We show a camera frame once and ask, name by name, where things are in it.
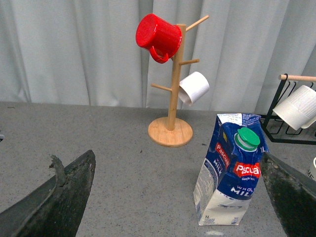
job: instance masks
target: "green cap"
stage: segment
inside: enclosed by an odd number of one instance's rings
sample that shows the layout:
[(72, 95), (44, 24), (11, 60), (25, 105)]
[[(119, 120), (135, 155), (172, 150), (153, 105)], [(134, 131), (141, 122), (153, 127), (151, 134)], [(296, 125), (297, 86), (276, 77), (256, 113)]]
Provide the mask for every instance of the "green cap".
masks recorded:
[(247, 151), (254, 151), (260, 144), (260, 138), (258, 135), (247, 127), (238, 129), (238, 134), (235, 136), (237, 145)]

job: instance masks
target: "wooden dowel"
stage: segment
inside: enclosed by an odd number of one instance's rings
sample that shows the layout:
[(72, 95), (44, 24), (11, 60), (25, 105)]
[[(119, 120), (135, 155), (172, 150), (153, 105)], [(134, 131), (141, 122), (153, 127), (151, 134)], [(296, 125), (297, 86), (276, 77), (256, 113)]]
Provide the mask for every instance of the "wooden dowel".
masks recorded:
[[(285, 80), (286, 75), (278, 76), (280, 80)], [(316, 77), (288, 75), (288, 80), (316, 81)]]
[(173, 57), (172, 64), (172, 76), (171, 76), (171, 89), (172, 92), (170, 94), (170, 103), (169, 103), (169, 111), (167, 118), (166, 128), (169, 131), (173, 131), (175, 128), (176, 114), (177, 114), (177, 104), (178, 104), (178, 94), (180, 89), (180, 74), (181, 74), (181, 65), (184, 52), (184, 44), (186, 37), (186, 25), (185, 24), (177, 24), (180, 27), (182, 32), (182, 40), (180, 47), (176, 54)]
[(193, 27), (197, 26), (198, 24), (202, 23), (203, 21), (205, 21), (208, 17), (208, 15), (204, 16), (203, 18), (199, 19), (197, 22), (193, 23), (192, 25), (190, 25), (188, 28), (186, 28), (186, 32), (188, 32), (190, 29), (192, 29)]
[(150, 86), (158, 88), (158, 89), (167, 90), (167, 91), (172, 92), (171, 88), (165, 87), (165, 86), (162, 86), (162, 85), (158, 85), (158, 84), (155, 84), (155, 83), (151, 83)]
[(188, 61), (183, 61), (181, 63), (179, 63), (181, 66), (182, 65), (187, 65), (187, 64), (191, 64), (191, 63), (198, 63), (199, 62), (199, 59), (192, 59), (192, 60), (188, 60)]

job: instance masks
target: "gray countertop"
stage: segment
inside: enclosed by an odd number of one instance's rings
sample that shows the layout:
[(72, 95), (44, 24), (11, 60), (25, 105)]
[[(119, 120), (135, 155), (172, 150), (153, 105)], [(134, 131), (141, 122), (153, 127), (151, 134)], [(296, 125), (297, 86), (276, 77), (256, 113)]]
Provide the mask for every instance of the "gray countertop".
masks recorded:
[[(193, 190), (216, 113), (179, 110), (177, 117), (194, 133), (179, 148), (159, 146), (147, 134), (151, 121), (165, 116), (166, 109), (0, 102), (0, 134), (5, 136), (0, 212), (54, 175), (48, 168), (51, 155), (66, 166), (92, 149), (95, 176), (78, 237), (286, 236), (262, 178), (239, 226), (199, 226)], [(288, 160), (301, 171), (316, 156), (314, 146), (268, 145), (279, 158), (284, 149), (292, 149), (293, 157), (311, 154), (303, 163)]]

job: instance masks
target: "white mug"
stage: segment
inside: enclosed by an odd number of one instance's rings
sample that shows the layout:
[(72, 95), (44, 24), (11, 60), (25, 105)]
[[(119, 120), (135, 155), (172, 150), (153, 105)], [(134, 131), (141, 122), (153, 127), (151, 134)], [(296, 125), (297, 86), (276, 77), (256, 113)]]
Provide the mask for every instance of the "white mug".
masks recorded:
[(192, 106), (208, 90), (209, 84), (205, 76), (194, 72), (180, 81), (179, 98), (183, 103)]
[(273, 111), (295, 130), (308, 128), (316, 121), (316, 91), (303, 85)]
[(310, 169), (306, 172), (306, 175), (316, 181), (316, 157), (314, 158)]

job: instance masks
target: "pascual milk carton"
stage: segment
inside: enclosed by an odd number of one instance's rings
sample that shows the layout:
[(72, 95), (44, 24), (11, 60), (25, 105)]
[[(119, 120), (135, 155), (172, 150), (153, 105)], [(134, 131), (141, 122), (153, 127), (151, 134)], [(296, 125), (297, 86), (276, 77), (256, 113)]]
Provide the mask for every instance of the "pascual milk carton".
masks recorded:
[(259, 162), (268, 151), (252, 114), (219, 114), (194, 189), (198, 224), (238, 225), (260, 177)]

